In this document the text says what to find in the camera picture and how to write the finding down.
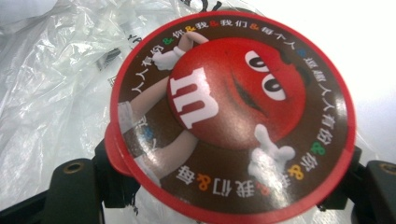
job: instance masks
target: black plastic part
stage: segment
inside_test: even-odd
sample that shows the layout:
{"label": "black plastic part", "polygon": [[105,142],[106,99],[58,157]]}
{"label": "black plastic part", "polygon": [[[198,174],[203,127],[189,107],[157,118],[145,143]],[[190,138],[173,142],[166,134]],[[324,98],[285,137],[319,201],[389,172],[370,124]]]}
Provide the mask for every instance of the black plastic part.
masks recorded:
{"label": "black plastic part", "polygon": [[69,161],[55,169],[42,224],[105,223],[91,160]]}
{"label": "black plastic part", "polygon": [[355,187],[360,188],[362,179],[360,177],[361,165],[359,160],[361,159],[361,149],[355,147],[354,154],[349,165],[346,175],[343,180],[335,188],[335,190],[320,204],[318,209],[322,212],[327,209],[331,210],[344,210],[347,206],[347,200],[352,194],[357,194],[357,198],[360,197],[360,192],[355,192]]}
{"label": "black plastic part", "polygon": [[370,161],[364,177],[376,222],[396,223],[396,165]]}
{"label": "black plastic part", "polygon": [[21,203],[17,203],[0,212],[2,224],[36,224],[40,223],[46,202],[47,192],[37,194]]}
{"label": "black plastic part", "polygon": [[140,184],[133,177],[122,175],[114,170],[108,160],[104,141],[96,147],[92,161],[105,207],[123,208],[128,205],[134,207],[134,197]]}

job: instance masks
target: ampersand symbol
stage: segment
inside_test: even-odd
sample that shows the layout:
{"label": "ampersand symbol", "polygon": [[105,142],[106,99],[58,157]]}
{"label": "ampersand symbol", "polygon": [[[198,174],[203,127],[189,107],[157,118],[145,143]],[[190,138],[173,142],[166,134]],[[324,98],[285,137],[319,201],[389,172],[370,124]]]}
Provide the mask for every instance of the ampersand symbol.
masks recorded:
{"label": "ampersand symbol", "polygon": [[290,176],[294,176],[298,180],[304,179],[304,173],[301,171],[301,166],[292,165],[288,170]]}
{"label": "ampersand symbol", "polygon": [[209,25],[210,25],[210,26],[219,26],[219,23],[216,22],[216,21],[210,21],[210,22],[209,22]]}
{"label": "ampersand symbol", "polygon": [[257,26],[256,23],[252,23],[252,24],[250,25],[250,29],[252,29],[252,30],[259,30],[259,26]]}
{"label": "ampersand symbol", "polygon": [[165,45],[170,45],[173,41],[174,41],[173,38],[164,38],[164,39],[163,39],[163,43],[164,43]]}
{"label": "ampersand symbol", "polygon": [[268,189],[268,187],[260,182],[256,182],[256,188],[260,190],[260,193],[263,196],[268,196],[271,193],[270,190]]}
{"label": "ampersand symbol", "polygon": [[209,187],[210,182],[212,182],[210,176],[201,174],[198,174],[197,180],[200,182],[198,187],[201,191],[206,191]]}
{"label": "ampersand symbol", "polygon": [[186,26],[186,31],[187,31],[187,32],[189,32],[189,31],[196,31],[196,28],[195,28],[195,27],[191,27],[191,26]]}
{"label": "ampersand symbol", "polygon": [[319,142],[314,142],[314,144],[312,144],[311,151],[320,156],[326,153],[326,149]]}

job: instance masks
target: m&m's lid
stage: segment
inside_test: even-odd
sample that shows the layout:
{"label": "m&m's lid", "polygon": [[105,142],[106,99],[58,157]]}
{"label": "m&m's lid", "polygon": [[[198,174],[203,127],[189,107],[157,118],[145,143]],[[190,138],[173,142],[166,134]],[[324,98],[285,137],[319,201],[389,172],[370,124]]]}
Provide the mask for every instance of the m&m's lid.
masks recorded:
{"label": "m&m's lid", "polygon": [[163,203],[211,223],[315,206],[350,163],[355,116],[330,60],[289,27],[205,12],[147,36],[111,97],[106,150]]}

